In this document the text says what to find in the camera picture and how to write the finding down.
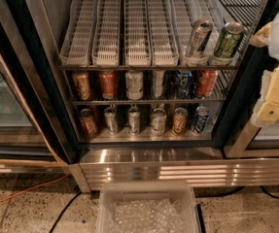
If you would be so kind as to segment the green soda can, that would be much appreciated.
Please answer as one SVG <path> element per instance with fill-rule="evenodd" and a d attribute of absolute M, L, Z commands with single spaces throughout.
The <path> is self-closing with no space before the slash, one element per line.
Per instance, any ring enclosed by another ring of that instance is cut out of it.
<path fill-rule="evenodd" d="M 227 22 L 219 34 L 214 55 L 219 58 L 233 58 L 243 36 L 244 26 L 240 22 Z"/>

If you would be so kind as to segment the clear plastic bin with ice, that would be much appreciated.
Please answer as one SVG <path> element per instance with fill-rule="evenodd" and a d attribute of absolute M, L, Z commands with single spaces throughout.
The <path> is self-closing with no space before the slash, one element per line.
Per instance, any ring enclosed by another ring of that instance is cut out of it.
<path fill-rule="evenodd" d="M 203 233 L 184 181 L 105 183 L 95 233 Z"/>

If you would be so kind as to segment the white can bottom shelf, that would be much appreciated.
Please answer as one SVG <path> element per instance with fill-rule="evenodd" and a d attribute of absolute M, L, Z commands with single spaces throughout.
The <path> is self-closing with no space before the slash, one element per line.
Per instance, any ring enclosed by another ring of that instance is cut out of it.
<path fill-rule="evenodd" d="M 151 114 L 151 132 L 160 136 L 165 131 L 167 115 L 163 108 L 155 109 Z"/>

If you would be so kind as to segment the red can middle shelf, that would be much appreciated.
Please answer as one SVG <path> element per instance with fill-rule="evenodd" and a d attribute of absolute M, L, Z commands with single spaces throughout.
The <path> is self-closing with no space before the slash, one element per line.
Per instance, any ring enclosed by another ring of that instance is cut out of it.
<path fill-rule="evenodd" d="M 195 94 L 198 97 L 209 97 L 215 87 L 218 71 L 198 71 L 196 74 Z"/>

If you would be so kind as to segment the silver can on top shelf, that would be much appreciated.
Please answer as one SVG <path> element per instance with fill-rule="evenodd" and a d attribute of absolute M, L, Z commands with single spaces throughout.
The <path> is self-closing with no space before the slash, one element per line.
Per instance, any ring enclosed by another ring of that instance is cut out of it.
<path fill-rule="evenodd" d="M 212 29 L 213 23 L 208 19 L 199 19 L 195 22 L 187 45 L 186 57 L 201 57 L 209 41 Z"/>

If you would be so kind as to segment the stainless steel fridge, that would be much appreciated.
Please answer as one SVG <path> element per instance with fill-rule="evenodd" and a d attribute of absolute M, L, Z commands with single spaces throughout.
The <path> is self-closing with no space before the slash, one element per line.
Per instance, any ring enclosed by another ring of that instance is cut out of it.
<path fill-rule="evenodd" d="M 233 58 L 214 55 L 204 66 L 174 67 L 153 65 L 150 27 L 147 22 L 151 63 L 127 66 L 124 46 L 124 0 L 121 0 L 119 65 L 100 67 L 92 63 L 92 46 L 97 22 L 94 17 L 89 65 L 63 65 L 59 53 L 70 19 L 72 0 L 0 0 L 0 52 L 18 86 L 30 90 L 26 98 L 35 116 L 40 116 L 54 152 L 65 167 L 0 165 L 0 173 L 66 172 L 73 176 L 84 192 L 100 189 L 105 183 L 181 180 L 196 187 L 247 186 L 279 184 L 279 156 L 227 158 L 224 148 L 234 139 L 251 116 L 260 98 L 265 70 L 272 72 L 279 60 L 271 57 L 268 45 L 256 48 L 251 37 L 279 13 L 279 0 L 219 0 L 225 24 L 231 21 L 244 26 L 244 36 Z M 153 72 L 164 70 L 163 92 L 153 95 Z M 218 71 L 209 97 L 195 94 L 198 71 Z M 114 71 L 117 95 L 102 97 L 99 73 Z M 176 71 L 191 72 L 190 97 L 175 94 Z M 81 100 L 72 80 L 73 72 L 88 72 L 91 98 Z M 131 100 L 126 96 L 125 73 L 143 73 L 143 96 Z M 201 134 L 191 131 L 195 110 L 204 106 L 209 117 Z M 110 135 L 104 110 L 114 107 L 118 133 Z M 140 110 L 140 133 L 128 131 L 128 110 Z M 166 112 L 162 135 L 151 132 L 151 114 L 157 108 Z M 188 111 L 185 131 L 172 133 L 174 111 Z M 91 109 L 98 132 L 89 136 L 79 120 L 82 109 Z"/>

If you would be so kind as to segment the blue can shelf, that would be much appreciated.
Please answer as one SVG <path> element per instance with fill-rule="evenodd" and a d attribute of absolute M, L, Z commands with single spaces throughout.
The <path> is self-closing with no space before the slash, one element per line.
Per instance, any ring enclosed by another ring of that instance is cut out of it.
<path fill-rule="evenodd" d="M 192 83 L 191 72 L 176 71 L 174 74 L 175 94 L 178 98 L 189 98 Z"/>
<path fill-rule="evenodd" d="M 209 110 L 204 106 L 198 106 L 195 110 L 191 131 L 196 134 L 201 134 L 204 130 L 209 117 Z"/>

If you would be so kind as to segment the tan can middle shelf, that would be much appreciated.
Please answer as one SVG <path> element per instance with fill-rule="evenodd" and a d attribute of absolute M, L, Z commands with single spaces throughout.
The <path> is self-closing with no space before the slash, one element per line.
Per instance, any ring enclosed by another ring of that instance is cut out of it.
<path fill-rule="evenodd" d="M 91 98 L 91 91 L 88 79 L 88 72 L 73 72 L 72 80 L 78 97 L 87 101 Z"/>

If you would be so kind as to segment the tan can bottom shelf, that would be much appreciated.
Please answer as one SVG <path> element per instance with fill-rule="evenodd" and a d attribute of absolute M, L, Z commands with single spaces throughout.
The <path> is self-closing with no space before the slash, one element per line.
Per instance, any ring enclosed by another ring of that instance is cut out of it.
<path fill-rule="evenodd" d="M 175 135 L 182 135 L 188 119 L 188 111 L 184 108 L 177 108 L 174 111 L 172 120 L 172 133 Z"/>

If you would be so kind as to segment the blue can middle shelf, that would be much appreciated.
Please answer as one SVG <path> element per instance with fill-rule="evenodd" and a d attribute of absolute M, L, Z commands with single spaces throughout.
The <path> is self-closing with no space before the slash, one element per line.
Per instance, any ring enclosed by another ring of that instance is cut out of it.
<path fill-rule="evenodd" d="M 191 72 L 176 71 L 174 74 L 175 94 L 178 98 L 189 98 L 192 83 Z"/>

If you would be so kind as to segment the white can middle shelf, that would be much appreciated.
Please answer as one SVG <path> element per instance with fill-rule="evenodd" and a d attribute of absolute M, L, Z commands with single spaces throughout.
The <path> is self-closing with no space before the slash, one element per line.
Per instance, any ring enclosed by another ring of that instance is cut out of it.
<path fill-rule="evenodd" d="M 126 96 L 131 100 L 139 100 L 143 96 L 143 73 L 125 73 Z"/>

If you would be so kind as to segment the orange can shelf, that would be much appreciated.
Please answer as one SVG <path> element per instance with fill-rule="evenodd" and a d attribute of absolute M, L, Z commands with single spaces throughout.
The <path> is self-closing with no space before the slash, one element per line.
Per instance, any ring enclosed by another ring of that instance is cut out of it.
<path fill-rule="evenodd" d="M 79 120 L 86 134 L 89 136 L 97 134 L 98 128 L 91 109 L 82 109 L 80 111 Z"/>
<path fill-rule="evenodd" d="M 114 71 L 102 71 L 99 73 L 102 97 L 113 100 L 117 95 L 116 74 Z"/>

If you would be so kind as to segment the orange can bottom shelf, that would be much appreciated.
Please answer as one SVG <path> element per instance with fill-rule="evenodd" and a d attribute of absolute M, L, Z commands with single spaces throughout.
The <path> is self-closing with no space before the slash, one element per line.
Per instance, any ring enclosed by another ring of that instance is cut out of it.
<path fill-rule="evenodd" d="M 97 134 L 98 128 L 91 109 L 82 109 L 80 111 L 79 120 L 86 134 L 89 136 Z"/>

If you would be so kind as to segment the white can shelf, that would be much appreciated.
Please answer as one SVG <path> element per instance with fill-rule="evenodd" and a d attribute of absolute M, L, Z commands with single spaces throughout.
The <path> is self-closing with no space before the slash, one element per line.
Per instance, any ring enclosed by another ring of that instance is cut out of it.
<path fill-rule="evenodd" d="M 131 100 L 139 100 L 143 96 L 143 73 L 125 73 L 126 96 Z"/>
<path fill-rule="evenodd" d="M 151 114 L 151 132 L 160 136 L 165 131 L 167 115 L 163 108 L 155 109 Z"/>

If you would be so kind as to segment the silver can bottom shelf centre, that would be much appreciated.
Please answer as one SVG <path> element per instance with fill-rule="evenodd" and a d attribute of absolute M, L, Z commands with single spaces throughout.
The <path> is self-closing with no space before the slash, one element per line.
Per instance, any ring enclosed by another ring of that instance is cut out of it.
<path fill-rule="evenodd" d="M 131 135 L 140 133 L 140 110 L 137 107 L 128 110 L 128 131 Z"/>

